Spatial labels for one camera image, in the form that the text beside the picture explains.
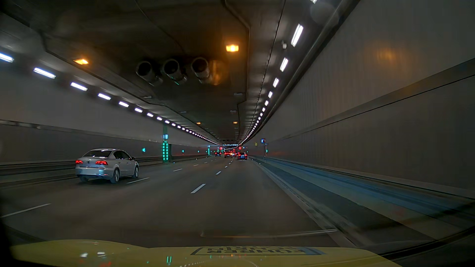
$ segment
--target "windshield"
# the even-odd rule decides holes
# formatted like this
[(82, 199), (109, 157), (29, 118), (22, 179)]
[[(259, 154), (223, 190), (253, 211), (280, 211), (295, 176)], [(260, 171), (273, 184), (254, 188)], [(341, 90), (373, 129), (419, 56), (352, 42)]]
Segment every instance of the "windshield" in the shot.
[(84, 154), (83, 157), (105, 157), (107, 158), (112, 151), (110, 150), (91, 150)]
[(474, 169), (475, 0), (0, 1), (18, 260), (475, 266)]

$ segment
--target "asphalt road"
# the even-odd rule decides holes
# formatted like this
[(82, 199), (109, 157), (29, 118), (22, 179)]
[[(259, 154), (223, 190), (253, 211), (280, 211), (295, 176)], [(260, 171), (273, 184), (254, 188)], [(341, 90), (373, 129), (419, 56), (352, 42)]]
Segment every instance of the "asphalt road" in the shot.
[(118, 184), (70, 179), (2, 188), (0, 195), (13, 244), (338, 246), (327, 235), (275, 237), (321, 228), (252, 160), (209, 157), (142, 167), (138, 179)]

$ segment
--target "car wheel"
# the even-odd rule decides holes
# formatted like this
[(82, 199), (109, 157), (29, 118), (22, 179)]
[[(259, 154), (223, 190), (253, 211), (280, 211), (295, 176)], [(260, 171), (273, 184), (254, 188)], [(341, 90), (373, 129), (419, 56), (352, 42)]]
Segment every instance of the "car wheel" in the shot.
[(137, 178), (139, 177), (139, 167), (135, 167), (135, 171), (133, 171), (132, 178)]
[(115, 169), (114, 174), (112, 175), (111, 183), (117, 183), (120, 178), (119, 169)]

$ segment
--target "car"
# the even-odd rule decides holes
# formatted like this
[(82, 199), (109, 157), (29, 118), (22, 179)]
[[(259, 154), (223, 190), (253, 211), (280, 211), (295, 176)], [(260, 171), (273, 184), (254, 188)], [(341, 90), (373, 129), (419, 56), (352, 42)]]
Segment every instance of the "car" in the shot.
[(117, 183), (121, 177), (139, 177), (139, 164), (124, 150), (96, 148), (76, 160), (76, 176), (83, 182), (106, 179)]
[(238, 160), (244, 160), (244, 161), (247, 160), (247, 154), (246, 154), (246, 153), (244, 153), (244, 152), (238, 152), (237, 154), (238, 154), (238, 155), (237, 155), (237, 159), (238, 159)]

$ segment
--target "tunnel ceiling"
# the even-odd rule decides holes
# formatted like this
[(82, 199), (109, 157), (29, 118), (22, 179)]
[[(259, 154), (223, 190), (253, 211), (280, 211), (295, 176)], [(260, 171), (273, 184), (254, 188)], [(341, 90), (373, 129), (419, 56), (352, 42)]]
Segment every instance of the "tunnel ceiling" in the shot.
[[(336, 6), (339, 1), (326, 2)], [(168, 107), (191, 122), (201, 122), (196, 129), (207, 137), (237, 143), (260, 113), (256, 110), (274, 79), (269, 66), (278, 69), (281, 41), (291, 38), (293, 20), (307, 21), (307, 33), (314, 34), (303, 47), (309, 47), (322, 29), (304, 12), (311, 4), (309, 0), (7, 0), (2, 8), (39, 32), (47, 52), (145, 101), (151, 111), (157, 106), (160, 114), (159, 107)], [(227, 52), (227, 44), (239, 45), (239, 51)], [(192, 72), (190, 63), (196, 57), (210, 63), (211, 84), (200, 83)], [(73, 62), (77, 58), (86, 58), (89, 64), (77, 65)], [(169, 58), (183, 66), (186, 83), (177, 85), (163, 75), (163, 83), (152, 86), (135, 73), (140, 61), (150, 61), (158, 70)]]

